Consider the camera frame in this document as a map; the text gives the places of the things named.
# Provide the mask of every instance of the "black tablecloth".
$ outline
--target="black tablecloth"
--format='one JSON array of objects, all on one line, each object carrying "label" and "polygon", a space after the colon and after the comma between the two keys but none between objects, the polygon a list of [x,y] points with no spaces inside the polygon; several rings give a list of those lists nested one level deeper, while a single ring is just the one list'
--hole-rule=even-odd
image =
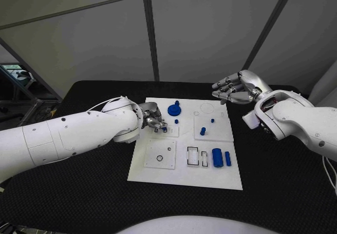
[{"label": "black tablecloth", "polygon": [[[273,89],[293,90],[289,86]],[[214,99],[210,84],[80,81],[56,116],[128,96]],[[103,147],[13,177],[0,196],[0,218],[64,233],[113,233],[170,215],[223,217],[280,233],[337,233],[337,196],[321,156],[295,137],[275,141],[242,121],[253,104],[227,104],[243,191],[126,181],[135,143]]]}]

